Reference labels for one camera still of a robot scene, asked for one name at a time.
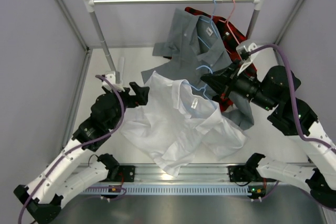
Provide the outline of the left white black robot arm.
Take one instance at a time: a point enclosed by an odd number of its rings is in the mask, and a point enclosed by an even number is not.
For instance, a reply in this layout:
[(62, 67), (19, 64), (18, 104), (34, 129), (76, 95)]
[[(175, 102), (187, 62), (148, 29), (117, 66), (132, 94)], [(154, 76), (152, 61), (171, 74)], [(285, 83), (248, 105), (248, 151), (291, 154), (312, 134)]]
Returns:
[(111, 154), (98, 156), (96, 162), (76, 175), (73, 171), (121, 126), (126, 109), (147, 104), (150, 88), (131, 82), (128, 88), (117, 89), (108, 80), (102, 81), (104, 94), (96, 98), (90, 116), (59, 155), (34, 180), (14, 189), (14, 195), (23, 204), (19, 223), (24, 211), (30, 213), (35, 223), (51, 223), (82, 191), (102, 180), (117, 179), (120, 165)]

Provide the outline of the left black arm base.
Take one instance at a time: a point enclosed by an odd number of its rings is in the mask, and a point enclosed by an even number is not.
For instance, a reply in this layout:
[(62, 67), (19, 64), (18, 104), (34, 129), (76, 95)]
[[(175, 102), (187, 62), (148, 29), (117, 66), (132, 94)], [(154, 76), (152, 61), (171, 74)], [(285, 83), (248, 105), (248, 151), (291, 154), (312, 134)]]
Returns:
[(132, 183), (135, 178), (135, 166), (133, 165), (120, 165), (117, 174), (114, 178), (115, 182)]

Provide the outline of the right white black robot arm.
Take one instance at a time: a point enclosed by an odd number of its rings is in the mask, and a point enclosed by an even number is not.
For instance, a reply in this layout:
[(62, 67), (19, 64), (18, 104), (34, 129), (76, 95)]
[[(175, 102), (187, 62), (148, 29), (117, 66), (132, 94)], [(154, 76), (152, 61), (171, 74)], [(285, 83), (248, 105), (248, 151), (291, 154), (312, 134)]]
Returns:
[(235, 61), (222, 70), (202, 75), (201, 80), (218, 95), (237, 94), (271, 111), (268, 121), (300, 146), (315, 167), (291, 165), (254, 153), (244, 166), (233, 170), (231, 181), (277, 180), (301, 189), (324, 207), (335, 209), (335, 144), (311, 107), (296, 98), (300, 80), (283, 66), (270, 68), (262, 81), (239, 69), (240, 63)]

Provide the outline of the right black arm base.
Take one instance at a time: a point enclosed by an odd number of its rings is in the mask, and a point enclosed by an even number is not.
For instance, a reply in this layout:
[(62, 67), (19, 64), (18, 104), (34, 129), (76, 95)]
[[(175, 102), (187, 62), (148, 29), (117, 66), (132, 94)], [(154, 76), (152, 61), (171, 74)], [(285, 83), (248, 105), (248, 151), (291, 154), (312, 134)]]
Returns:
[(228, 167), (230, 182), (240, 186), (248, 187), (251, 202), (262, 202), (265, 197), (278, 186), (279, 182), (274, 179), (262, 178), (259, 175), (246, 171), (244, 165), (232, 165)]

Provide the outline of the white shirt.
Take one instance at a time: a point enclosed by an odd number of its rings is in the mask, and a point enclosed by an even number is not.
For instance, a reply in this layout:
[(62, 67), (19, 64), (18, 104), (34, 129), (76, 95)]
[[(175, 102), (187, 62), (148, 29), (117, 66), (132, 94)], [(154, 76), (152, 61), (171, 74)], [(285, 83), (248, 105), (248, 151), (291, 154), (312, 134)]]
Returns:
[(127, 109), (121, 134), (167, 174), (194, 160), (205, 145), (222, 159), (240, 150), (248, 137), (219, 105), (192, 93), (187, 80), (170, 80), (153, 72), (146, 82), (148, 103)]

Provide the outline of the light blue hanger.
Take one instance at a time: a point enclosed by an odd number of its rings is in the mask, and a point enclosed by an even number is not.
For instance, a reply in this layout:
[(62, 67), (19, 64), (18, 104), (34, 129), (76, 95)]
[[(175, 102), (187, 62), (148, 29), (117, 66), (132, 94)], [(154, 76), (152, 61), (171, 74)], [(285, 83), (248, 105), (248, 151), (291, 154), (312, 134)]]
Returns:
[[(208, 70), (208, 73), (214, 73), (213, 70), (212, 70), (212, 68), (209, 67), (209, 66), (207, 66), (207, 65), (200, 65), (200, 66), (196, 67), (195, 70), (200, 70), (200, 69), (204, 69), (204, 68)], [(209, 102), (211, 103), (211, 105), (213, 106), (213, 108), (216, 109), (216, 108), (217, 108), (216, 103), (215, 103), (212, 99), (210, 99), (210, 98), (208, 97), (208, 95), (206, 94), (208, 84), (206, 84), (206, 83), (205, 83), (204, 81), (202, 81), (202, 80), (199, 80), (198, 82), (203, 83), (203, 84), (201, 85), (201, 87), (198, 87), (198, 84), (197, 84), (197, 85), (193, 85), (193, 84), (190, 83), (190, 81), (188, 80), (188, 77), (191, 77), (191, 79), (194, 79), (193, 74), (188, 74), (188, 73), (187, 73), (187, 70), (185, 70), (185, 69), (182, 70), (181, 72), (182, 72), (182, 75), (183, 75), (183, 76), (185, 77), (185, 79), (186, 79), (185, 83), (186, 83), (189, 87), (191, 87), (192, 90), (197, 91), (197, 92), (201, 92), (201, 93), (202, 93), (202, 97), (205, 98), (207, 101), (209, 101)]]

